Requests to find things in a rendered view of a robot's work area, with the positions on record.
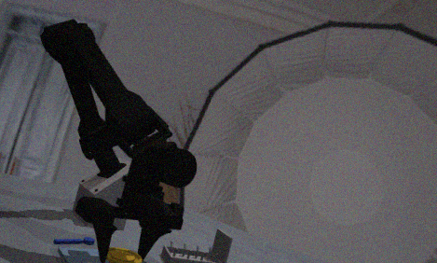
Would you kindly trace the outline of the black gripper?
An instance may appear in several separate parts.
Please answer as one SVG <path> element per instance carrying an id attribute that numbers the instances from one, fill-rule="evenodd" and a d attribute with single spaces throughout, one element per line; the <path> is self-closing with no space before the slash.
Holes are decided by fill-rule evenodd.
<path id="1" fill-rule="evenodd" d="M 75 207 L 75 212 L 78 213 L 83 220 L 93 224 L 95 235 L 98 244 L 98 253 L 102 263 L 105 262 L 107 254 L 109 252 L 109 245 L 111 242 L 112 234 L 115 233 L 117 227 L 114 226 L 115 218 L 137 220 L 135 215 L 125 214 L 129 208 L 129 202 L 137 192 L 137 189 L 143 187 L 148 188 L 147 194 L 155 195 L 157 191 L 161 191 L 163 187 L 159 185 L 159 181 L 153 178 L 139 175 L 137 173 L 129 172 L 128 176 L 124 176 L 122 181 L 125 182 L 124 191 L 120 198 L 116 198 L 116 204 L 113 206 L 109 202 L 100 198 L 81 197 Z M 171 225 L 166 233 L 160 231 L 151 230 L 147 231 L 142 229 L 141 237 L 139 240 L 138 255 L 144 260 L 152 246 L 163 235 L 171 233 L 173 230 L 181 230 L 184 220 L 179 225 Z"/>

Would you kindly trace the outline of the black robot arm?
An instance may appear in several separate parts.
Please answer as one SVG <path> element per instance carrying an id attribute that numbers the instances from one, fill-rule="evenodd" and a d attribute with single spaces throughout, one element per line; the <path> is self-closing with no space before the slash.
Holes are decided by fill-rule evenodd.
<path id="1" fill-rule="evenodd" d="M 44 27 L 40 36 L 44 49 L 64 72 L 80 117 L 77 131 L 82 152 L 97 163 L 98 176 L 110 178 L 127 166 L 116 157 L 113 147 L 118 145 L 132 158 L 131 173 L 173 187 L 185 187 L 193 181 L 195 157 L 174 142 L 166 142 L 172 136 L 169 125 L 140 95 L 122 84 L 86 23 L 71 19 L 52 24 Z M 100 118 L 91 86 L 105 107 L 105 121 Z M 156 129 L 158 132 L 148 136 Z M 183 205 L 166 203 L 164 192 L 157 191 L 155 196 L 147 194 L 147 189 L 136 190 L 127 214 L 135 215 L 147 231 L 166 233 L 171 225 L 179 225 Z"/>

